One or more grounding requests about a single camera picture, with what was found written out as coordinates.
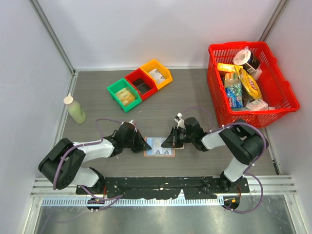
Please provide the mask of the grey patterned card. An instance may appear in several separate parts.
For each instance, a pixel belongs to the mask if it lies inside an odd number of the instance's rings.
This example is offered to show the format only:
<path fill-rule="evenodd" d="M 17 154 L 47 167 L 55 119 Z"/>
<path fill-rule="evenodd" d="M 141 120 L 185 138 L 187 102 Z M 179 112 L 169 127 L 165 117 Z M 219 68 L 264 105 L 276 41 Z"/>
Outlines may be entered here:
<path fill-rule="evenodd" d="M 156 77 L 156 74 L 161 74 L 160 72 L 159 72 L 159 70 L 157 70 L 157 69 L 153 69 L 153 70 L 151 70 L 150 72 L 149 72 L 149 74 L 152 76 L 152 77 Z"/>
<path fill-rule="evenodd" d="M 166 80 L 166 78 L 162 74 L 156 74 L 155 80 L 158 84 L 161 84 L 163 81 Z"/>

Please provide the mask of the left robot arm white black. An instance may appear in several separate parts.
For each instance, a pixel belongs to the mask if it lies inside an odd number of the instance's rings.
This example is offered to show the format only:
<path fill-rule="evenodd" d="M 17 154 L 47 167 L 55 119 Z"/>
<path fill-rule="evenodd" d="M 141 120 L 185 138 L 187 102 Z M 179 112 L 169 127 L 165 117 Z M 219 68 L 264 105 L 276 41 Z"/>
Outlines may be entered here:
<path fill-rule="evenodd" d="M 81 165 L 97 158 L 117 156 L 124 149 L 133 153 L 152 149 L 132 121 L 122 122 L 118 130 L 97 141 L 79 143 L 61 139 L 39 163 L 38 170 L 53 184 L 54 190 L 72 184 L 99 194 L 105 186 L 104 176 L 94 168 Z"/>

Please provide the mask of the silver VIP card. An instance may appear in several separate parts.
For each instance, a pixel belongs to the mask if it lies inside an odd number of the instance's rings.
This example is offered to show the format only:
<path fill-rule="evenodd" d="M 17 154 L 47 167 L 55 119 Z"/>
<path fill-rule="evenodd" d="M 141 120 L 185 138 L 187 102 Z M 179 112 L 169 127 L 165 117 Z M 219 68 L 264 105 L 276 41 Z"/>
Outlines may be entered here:
<path fill-rule="evenodd" d="M 146 156 L 160 156 L 161 155 L 161 137 L 148 137 L 147 143 L 152 147 L 151 150 L 146 151 Z"/>
<path fill-rule="evenodd" d="M 163 156 L 172 156 L 172 157 L 174 157 L 175 156 L 175 151 L 174 151 L 174 148 L 165 148 L 165 147 L 161 146 L 161 154 Z"/>

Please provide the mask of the tan leather card holder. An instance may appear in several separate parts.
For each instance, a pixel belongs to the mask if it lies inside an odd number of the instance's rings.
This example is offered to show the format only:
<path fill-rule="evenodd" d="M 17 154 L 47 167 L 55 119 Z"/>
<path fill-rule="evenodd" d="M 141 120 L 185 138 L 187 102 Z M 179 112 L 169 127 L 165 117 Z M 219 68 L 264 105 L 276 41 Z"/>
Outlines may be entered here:
<path fill-rule="evenodd" d="M 161 144 L 165 141 L 164 137 L 145 137 L 145 141 L 151 147 L 150 150 L 144 151 L 145 157 L 175 157 L 176 150 L 183 150 L 181 148 L 163 148 Z"/>

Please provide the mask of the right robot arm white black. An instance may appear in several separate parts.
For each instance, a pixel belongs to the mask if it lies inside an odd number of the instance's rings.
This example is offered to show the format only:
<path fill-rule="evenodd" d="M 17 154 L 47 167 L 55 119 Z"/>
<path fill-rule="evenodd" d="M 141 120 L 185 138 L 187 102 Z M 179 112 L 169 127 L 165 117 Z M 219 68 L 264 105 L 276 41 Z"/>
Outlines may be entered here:
<path fill-rule="evenodd" d="M 220 146 L 226 146 L 233 159 L 220 175 L 220 187 L 230 193 L 238 187 L 239 180 L 262 156 L 268 147 L 268 141 L 254 126 L 239 119 L 218 130 L 205 132 L 194 117 L 182 120 L 176 117 L 177 126 L 162 143 L 163 148 L 181 148 L 191 143 L 202 152 Z"/>

